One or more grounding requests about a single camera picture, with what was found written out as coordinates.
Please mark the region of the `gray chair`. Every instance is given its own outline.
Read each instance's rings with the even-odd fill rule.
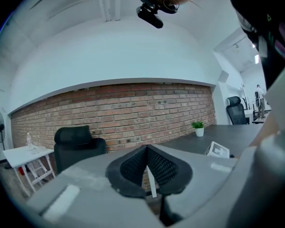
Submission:
[[[245,117],[244,106],[238,96],[229,97],[229,105],[226,107],[233,125],[249,124],[249,117]]]
[[[106,153],[105,140],[92,138],[89,126],[60,128],[54,140],[58,174],[81,160]]]

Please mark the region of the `potted plant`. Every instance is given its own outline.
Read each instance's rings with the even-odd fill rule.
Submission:
[[[204,123],[203,122],[195,122],[192,123],[192,127],[195,128],[196,136],[202,137],[204,135]]]

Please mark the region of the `white pot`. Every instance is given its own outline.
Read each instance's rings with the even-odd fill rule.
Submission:
[[[204,128],[197,128],[195,129],[196,136],[202,137],[204,136]]]

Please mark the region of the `small green plant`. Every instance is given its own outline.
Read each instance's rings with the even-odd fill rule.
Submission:
[[[195,122],[195,123],[191,123],[193,128],[203,128],[204,127],[204,123],[203,122]]]

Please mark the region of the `bottle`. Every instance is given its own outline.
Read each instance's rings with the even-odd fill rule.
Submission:
[[[27,141],[28,141],[28,148],[31,149],[33,147],[33,144],[32,144],[32,138],[29,133],[27,135]]]

